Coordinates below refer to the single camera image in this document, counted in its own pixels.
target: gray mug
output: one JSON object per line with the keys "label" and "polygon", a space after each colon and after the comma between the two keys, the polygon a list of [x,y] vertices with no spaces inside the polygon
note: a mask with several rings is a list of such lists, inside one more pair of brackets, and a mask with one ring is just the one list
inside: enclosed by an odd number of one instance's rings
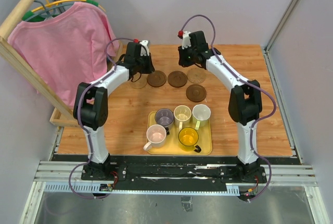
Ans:
{"label": "gray mug", "polygon": [[165,127],[166,134],[170,134],[170,129],[173,126],[174,116],[171,110],[162,108],[155,114],[155,122]]}

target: gray floor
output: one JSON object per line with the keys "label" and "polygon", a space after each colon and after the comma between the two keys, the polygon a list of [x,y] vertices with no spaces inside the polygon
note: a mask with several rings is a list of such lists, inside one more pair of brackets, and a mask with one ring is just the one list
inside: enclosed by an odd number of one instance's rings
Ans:
{"label": "gray floor", "polygon": [[302,187],[272,187],[251,204],[234,196],[113,194],[83,200],[71,193],[45,193],[36,223],[314,223]]}

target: wooden table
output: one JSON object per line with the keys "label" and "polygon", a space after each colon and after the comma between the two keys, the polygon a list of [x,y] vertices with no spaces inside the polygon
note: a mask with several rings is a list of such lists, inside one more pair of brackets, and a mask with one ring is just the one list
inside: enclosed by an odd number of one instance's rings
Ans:
{"label": "wooden table", "polygon": [[[274,95],[261,48],[258,45],[216,45],[225,59],[249,80],[256,79],[263,89]],[[178,65],[177,45],[153,45],[150,48],[153,65],[166,75],[174,70],[185,73],[189,68]],[[207,97],[201,103],[212,110],[211,130],[213,151],[210,155],[235,156],[238,151],[236,124],[228,113],[229,91],[211,73],[201,84],[207,90]],[[193,108],[186,97],[189,81],[182,88],[173,88],[168,82],[162,87],[153,88],[147,84],[142,89],[131,88],[129,82],[118,87],[109,96],[109,117],[105,124],[106,145],[110,154],[149,155],[143,150],[146,143],[147,118],[151,111],[160,108],[174,110],[178,105]],[[272,111],[270,99],[262,94],[263,111],[261,116]],[[258,124],[258,151],[265,156],[291,156],[289,141],[279,110],[269,119]],[[87,154],[87,144],[80,128],[65,127],[59,154]]]}

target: black mug handle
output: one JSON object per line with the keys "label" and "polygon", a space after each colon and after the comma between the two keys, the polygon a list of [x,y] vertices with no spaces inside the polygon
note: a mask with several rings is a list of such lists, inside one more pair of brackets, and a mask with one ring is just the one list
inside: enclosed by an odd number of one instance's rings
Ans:
{"label": "black mug handle", "polygon": [[201,148],[199,147],[199,145],[195,145],[194,146],[194,151],[197,152],[197,153],[200,153],[201,152]]}

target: mug handle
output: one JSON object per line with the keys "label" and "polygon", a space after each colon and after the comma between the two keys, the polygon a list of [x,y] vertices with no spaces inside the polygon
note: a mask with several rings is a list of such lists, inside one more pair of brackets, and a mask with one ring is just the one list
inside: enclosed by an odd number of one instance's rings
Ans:
{"label": "mug handle", "polygon": [[194,152],[200,153],[201,152],[201,148],[199,147],[199,145],[195,145],[194,146]]}
{"label": "mug handle", "polygon": [[200,121],[197,121],[195,129],[198,130],[200,128]]}
{"label": "mug handle", "polygon": [[183,122],[181,121],[179,123],[178,132],[180,132],[182,129],[183,129]]}
{"label": "mug handle", "polygon": [[144,146],[144,151],[148,151],[152,148],[151,142],[147,142],[146,145]]}

